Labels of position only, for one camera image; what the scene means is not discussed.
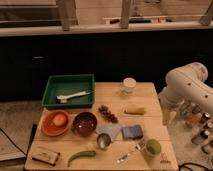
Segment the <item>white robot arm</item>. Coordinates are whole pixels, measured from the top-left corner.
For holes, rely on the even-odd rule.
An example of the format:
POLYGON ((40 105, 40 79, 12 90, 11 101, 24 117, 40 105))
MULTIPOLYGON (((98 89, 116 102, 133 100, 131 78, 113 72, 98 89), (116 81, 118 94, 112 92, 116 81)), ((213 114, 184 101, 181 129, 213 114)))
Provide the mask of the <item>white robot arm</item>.
POLYGON ((166 74, 166 86, 158 94, 164 125, 169 123, 170 112, 187 100, 213 114, 213 88, 205 84, 207 78, 208 70, 199 62, 172 69, 166 74))

